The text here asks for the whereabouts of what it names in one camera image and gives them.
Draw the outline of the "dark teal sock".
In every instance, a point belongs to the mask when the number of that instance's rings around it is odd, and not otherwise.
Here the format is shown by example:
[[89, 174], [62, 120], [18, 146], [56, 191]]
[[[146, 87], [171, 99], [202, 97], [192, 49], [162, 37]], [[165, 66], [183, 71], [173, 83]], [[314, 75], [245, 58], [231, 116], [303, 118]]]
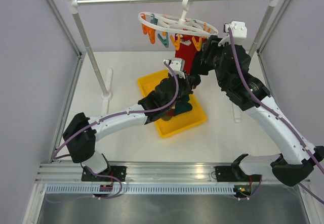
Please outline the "dark teal sock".
[[189, 112], [193, 109], [193, 106], [189, 103], [189, 95], [184, 95], [175, 103], [174, 116]]

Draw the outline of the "black sock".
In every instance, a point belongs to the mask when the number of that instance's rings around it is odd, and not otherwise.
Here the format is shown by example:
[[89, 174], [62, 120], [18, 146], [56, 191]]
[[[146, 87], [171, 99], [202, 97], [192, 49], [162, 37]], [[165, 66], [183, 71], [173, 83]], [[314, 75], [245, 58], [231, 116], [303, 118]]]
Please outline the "black sock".
[[190, 67], [189, 75], [204, 75], [204, 66], [201, 63], [202, 51], [196, 52]]

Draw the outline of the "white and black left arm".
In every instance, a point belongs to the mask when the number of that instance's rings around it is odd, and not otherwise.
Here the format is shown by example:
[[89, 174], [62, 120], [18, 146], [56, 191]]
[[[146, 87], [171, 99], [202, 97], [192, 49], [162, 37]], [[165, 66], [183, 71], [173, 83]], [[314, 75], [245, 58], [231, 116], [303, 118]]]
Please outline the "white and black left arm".
[[105, 156], [96, 151], [96, 142], [128, 127], [146, 125], [159, 119], [168, 121], [191, 111], [189, 96], [200, 82], [199, 75], [181, 78], [169, 74], [127, 110], [95, 117], [87, 117], [83, 112], [76, 114], [63, 133], [72, 162], [89, 167], [99, 181], [109, 179], [111, 167]]

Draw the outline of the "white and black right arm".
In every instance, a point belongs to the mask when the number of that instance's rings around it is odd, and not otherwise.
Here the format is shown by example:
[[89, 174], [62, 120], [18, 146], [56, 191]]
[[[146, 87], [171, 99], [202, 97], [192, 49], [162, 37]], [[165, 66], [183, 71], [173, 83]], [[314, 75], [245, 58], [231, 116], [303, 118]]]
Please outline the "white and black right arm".
[[208, 70], [215, 70], [221, 91], [253, 118], [280, 150], [269, 156], [241, 154], [231, 165], [232, 177], [243, 181], [249, 175], [262, 175], [289, 187], [305, 180], [323, 161], [323, 147], [303, 138], [279, 109], [269, 89], [249, 74], [251, 57], [245, 49], [221, 43], [221, 38], [211, 35], [202, 48], [200, 61]]

